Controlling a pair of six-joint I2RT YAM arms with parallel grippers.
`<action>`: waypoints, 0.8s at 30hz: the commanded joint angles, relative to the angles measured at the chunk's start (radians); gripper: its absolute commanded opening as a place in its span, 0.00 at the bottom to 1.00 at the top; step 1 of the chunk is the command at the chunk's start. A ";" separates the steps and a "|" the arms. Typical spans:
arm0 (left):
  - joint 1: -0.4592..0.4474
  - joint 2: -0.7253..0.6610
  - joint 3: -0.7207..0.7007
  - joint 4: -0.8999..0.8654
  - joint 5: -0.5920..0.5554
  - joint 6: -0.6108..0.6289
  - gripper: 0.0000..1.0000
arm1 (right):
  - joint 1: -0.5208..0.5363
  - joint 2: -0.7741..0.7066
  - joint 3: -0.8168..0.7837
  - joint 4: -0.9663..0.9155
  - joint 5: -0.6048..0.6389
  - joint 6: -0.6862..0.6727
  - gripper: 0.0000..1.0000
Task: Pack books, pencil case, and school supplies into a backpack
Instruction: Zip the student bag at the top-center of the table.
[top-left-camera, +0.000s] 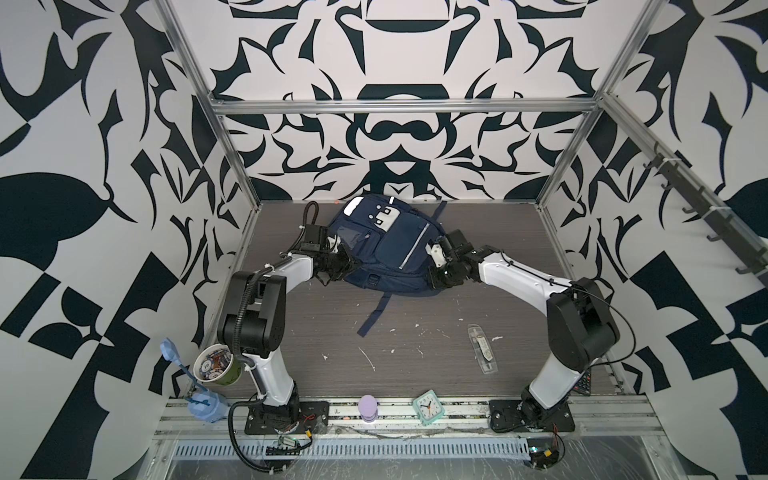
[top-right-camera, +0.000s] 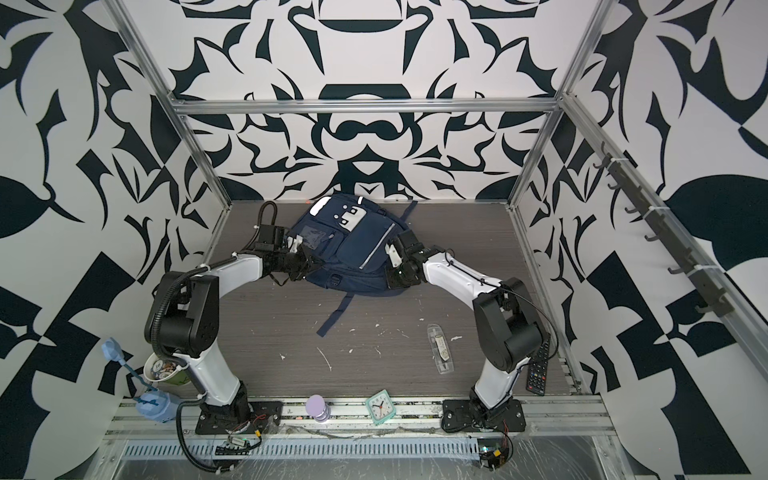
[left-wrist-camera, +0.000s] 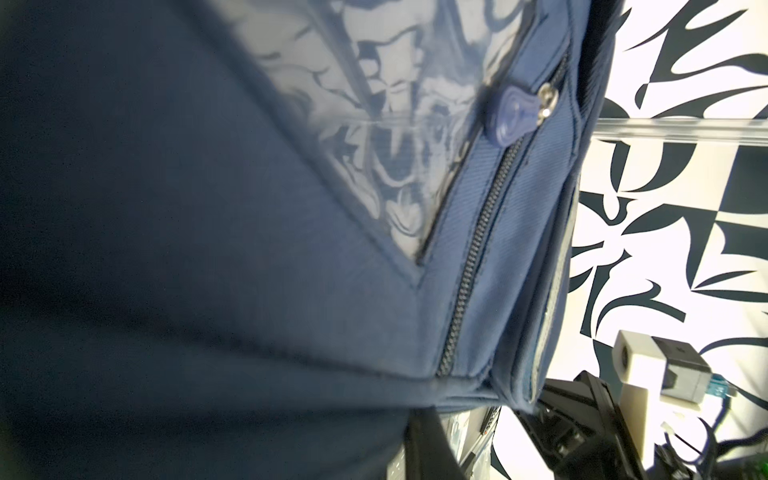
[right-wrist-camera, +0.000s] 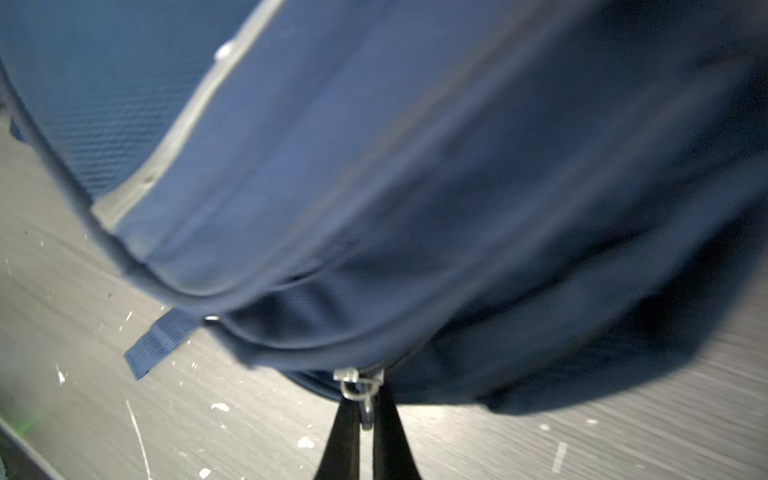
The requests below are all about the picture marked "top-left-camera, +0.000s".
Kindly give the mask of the navy blue school backpack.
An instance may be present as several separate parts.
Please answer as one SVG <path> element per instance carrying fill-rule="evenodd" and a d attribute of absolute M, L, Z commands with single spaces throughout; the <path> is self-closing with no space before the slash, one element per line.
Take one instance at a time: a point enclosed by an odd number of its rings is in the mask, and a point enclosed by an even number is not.
<path fill-rule="evenodd" d="M 447 287 L 431 275 L 446 265 L 432 250 L 446 231 L 439 217 L 447 203 L 426 214 L 393 196 L 368 193 L 348 201 L 328 226 L 356 268 L 344 280 L 382 294 L 376 309 L 357 331 L 364 337 L 395 296 L 430 297 Z"/>

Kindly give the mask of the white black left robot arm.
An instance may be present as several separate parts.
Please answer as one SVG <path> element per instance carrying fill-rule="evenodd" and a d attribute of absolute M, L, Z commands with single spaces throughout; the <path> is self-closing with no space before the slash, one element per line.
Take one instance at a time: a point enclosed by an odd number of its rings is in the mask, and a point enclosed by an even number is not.
<path fill-rule="evenodd" d="M 306 225 L 296 244 L 278 260 L 258 271 L 231 276 L 216 338 L 251 375 L 270 413 L 286 416 L 291 423 L 298 416 L 298 388 L 280 350 L 287 294 L 315 277 L 340 280 L 357 267 L 339 235 L 325 226 Z"/>

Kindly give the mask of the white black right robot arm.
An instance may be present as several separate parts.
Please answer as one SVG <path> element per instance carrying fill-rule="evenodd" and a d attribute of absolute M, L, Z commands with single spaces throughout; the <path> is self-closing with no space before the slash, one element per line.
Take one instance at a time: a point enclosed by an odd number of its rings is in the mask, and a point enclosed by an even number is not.
<path fill-rule="evenodd" d="M 550 354 L 521 394 L 521 423 L 542 422 L 565 404 L 573 387 L 620 340 L 611 307 L 594 281 L 556 277 L 512 259 L 502 250 L 475 248 L 455 230 L 425 248 L 436 288 L 472 280 L 501 289 L 546 317 Z"/>

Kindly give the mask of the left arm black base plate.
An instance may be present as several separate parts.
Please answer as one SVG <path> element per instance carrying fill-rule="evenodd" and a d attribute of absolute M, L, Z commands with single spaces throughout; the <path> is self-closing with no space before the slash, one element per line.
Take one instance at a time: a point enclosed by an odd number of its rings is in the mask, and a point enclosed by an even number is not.
<path fill-rule="evenodd" d="M 327 427 L 330 404 L 327 401 L 300 401 L 284 406 L 250 407 L 246 435 L 292 434 L 309 429 L 323 432 Z"/>

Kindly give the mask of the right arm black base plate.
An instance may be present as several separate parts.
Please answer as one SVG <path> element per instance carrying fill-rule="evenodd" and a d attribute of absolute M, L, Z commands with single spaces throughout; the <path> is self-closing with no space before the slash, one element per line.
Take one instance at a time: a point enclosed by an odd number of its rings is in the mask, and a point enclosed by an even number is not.
<path fill-rule="evenodd" d="M 550 432 L 570 433 L 576 430 L 569 404 L 563 400 L 544 409 L 533 399 L 491 400 L 489 425 L 496 433 Z"/>

